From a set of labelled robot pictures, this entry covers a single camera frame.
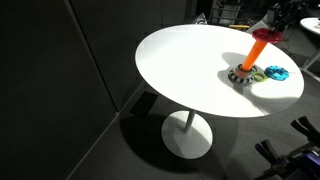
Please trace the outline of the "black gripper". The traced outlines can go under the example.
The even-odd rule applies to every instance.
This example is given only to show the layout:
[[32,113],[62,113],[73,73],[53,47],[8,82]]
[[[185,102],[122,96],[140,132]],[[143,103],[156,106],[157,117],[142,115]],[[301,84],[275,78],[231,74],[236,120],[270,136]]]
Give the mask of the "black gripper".
[[283,32],[305,8],[305,0],[279,0],[267,10],[267,24],[273,31]]

